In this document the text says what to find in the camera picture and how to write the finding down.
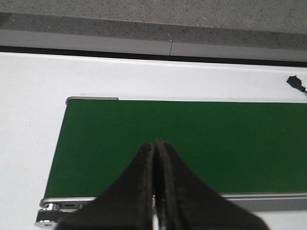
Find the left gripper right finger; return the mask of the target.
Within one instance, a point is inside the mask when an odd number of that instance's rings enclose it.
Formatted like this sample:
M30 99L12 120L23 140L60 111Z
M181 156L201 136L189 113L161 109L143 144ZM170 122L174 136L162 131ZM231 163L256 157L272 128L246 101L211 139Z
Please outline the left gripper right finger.
M203 182L173 145L155 145L158 216L167 230L267 230L256 215L226 200Z

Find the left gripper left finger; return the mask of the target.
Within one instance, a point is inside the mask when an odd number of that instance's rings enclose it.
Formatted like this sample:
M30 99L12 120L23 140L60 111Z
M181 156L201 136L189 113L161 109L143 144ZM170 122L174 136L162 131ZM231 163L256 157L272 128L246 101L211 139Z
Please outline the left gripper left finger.
M58 230L151 230L155 147L143 143L120 177L95 200L62 218Z

